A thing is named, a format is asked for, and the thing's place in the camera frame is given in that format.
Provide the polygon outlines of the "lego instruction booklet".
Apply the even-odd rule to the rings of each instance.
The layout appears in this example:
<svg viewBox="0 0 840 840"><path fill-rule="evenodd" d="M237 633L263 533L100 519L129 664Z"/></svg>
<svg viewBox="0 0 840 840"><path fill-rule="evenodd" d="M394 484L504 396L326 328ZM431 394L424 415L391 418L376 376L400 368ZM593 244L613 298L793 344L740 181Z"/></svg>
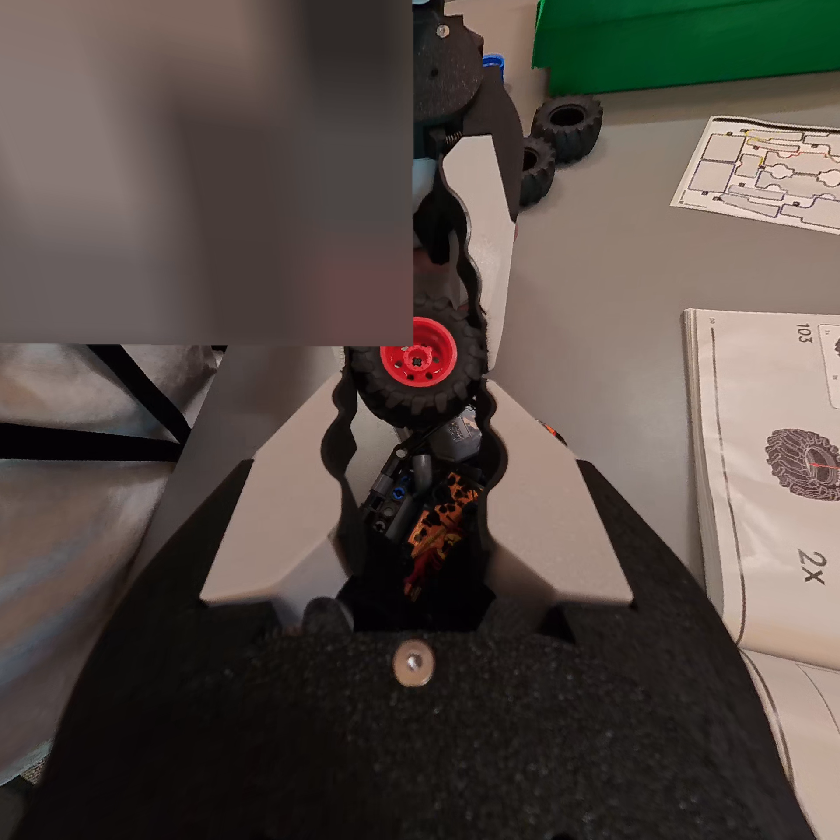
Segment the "lego instruction booklet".
<svg viewBox="0 0 840 840"><path fill-rule="evenodd" d="M816 838L838 838L838 316L686 310L707 594Z"/></svg>

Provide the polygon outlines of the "sticker sheet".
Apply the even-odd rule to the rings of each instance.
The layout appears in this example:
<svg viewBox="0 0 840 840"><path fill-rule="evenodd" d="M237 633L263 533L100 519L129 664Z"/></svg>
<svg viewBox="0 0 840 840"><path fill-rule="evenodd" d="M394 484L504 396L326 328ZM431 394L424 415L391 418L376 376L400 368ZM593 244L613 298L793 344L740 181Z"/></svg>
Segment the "sticker sheet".
<svg viewBox="0 0 840 840"><path fill-rule="evenodd" d="M839 129L716 115L672 207L839 234Z"/></svg>

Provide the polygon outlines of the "black tyre red rim wheel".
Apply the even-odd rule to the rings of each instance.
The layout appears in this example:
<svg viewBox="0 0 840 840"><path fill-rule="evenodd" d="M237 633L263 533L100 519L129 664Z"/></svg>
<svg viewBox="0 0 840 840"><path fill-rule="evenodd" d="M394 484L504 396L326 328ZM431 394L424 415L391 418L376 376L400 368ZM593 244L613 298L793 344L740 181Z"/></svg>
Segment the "black tyre red rim wheel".
<svg viewBox="0 0 840 840"><path fill-rule="evenodd" d="M345 350L368 409L394 427L440 425L459 415L487 372L487 341L446 297L414 299L413 341Z"/></svg>

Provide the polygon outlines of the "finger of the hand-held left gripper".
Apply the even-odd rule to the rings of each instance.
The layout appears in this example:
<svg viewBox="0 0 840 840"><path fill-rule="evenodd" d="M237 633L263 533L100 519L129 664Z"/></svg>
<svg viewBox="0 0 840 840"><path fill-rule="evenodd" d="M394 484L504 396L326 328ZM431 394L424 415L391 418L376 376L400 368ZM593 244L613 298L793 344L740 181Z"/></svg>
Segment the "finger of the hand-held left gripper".
<svg viewBox="0 0 840 840"><path fill-rule="evenodd" d="M493 371L505 321L516 225L493 139L465 136L437 167L436 198L451 223L449 290L478 319Z"/></svg>

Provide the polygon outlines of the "person's left hand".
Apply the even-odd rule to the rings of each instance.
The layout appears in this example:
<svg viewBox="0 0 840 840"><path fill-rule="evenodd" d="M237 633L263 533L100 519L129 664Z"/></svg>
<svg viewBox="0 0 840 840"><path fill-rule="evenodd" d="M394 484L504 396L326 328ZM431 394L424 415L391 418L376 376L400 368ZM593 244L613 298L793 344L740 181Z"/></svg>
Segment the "person's left hand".
<svg viewBox="0 0 840 840"><path fill-rule="evenodd" d="M448 262L437 265L426 259L425 253L413 264L413 294L427 295L429 298L446 298L455 309L469 308L469 298L466 287L460 279L456 264Z"/></svg>

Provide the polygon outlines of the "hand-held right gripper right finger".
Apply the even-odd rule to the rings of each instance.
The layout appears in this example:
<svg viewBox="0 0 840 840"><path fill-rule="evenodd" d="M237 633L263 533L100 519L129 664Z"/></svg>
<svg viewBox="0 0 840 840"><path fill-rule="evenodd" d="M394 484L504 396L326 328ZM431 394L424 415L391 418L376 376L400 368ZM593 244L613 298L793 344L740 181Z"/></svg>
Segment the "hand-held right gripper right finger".
<svg viewBox="0 0 840 840"><path fill-rule="evenodd" d="M576 457L498 383L490 430L507 464L486 496L495 545L486 583L519 607L629 606L633 593Z"/></svg>

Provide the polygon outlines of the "lego monster truck model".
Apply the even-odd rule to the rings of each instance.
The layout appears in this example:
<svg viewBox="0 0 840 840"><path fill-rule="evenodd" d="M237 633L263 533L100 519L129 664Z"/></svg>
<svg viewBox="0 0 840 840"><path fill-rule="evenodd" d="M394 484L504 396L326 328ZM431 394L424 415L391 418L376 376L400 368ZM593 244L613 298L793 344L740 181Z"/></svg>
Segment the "lego monster truck model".
<svg viewBox="0 0 840 840"><path fill-rule="evenodd" d="M396 430L398 441L360 514L385 570L374 576L408 604L443 613L449 591L467 587L464 565L487 478L479 467L481 432L471 403L435 430Z"/></svg>

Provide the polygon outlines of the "green plastic bin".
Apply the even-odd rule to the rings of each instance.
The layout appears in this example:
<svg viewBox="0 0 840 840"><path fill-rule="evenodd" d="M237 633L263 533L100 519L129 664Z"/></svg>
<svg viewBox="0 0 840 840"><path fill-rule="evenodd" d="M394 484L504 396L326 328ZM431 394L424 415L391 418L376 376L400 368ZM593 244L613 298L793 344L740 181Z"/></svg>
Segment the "green plastic bin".
<svg viewBox="0 0 840 840"><path fill-rule="evenodd" d="M838 1L541 1L535 18L554 96L839 68Z"/></svg>

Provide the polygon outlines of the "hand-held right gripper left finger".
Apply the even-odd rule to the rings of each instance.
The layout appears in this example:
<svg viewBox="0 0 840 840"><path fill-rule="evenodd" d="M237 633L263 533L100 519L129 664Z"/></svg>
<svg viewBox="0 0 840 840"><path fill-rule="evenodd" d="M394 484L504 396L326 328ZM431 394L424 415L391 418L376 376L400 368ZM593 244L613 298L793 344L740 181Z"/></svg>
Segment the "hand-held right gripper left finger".
<svg viewBox="0 0 840 840"><path fill-rule="evenodd" d="M324 439L349 425L326 380L257 450L201 590L210 606L264 603L303 614L336 597L352 575L355 548L341 533L355 498L346 466L328 467Z"/></svg>

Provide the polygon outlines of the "black rubber tyre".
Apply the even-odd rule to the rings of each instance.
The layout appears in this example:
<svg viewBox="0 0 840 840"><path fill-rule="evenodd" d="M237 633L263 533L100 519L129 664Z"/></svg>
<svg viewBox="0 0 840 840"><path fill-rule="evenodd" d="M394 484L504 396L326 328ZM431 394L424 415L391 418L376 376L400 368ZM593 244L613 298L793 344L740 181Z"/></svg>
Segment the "black rubber tyre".
<svg viewBox="0 0 840 840"><path fill-rule="evenodd" d="M602 119L602 103L593 96L550 98L535 111L530 134L553 148L557 165L572 164L592 152Z"/></svg>
<svg viewBox="0 0 840 840"><path fill-rule="evenodd" d="M539 203L550 191L555 173L555 151L551 143L529 135L523 142L520 209Z"/></svg>

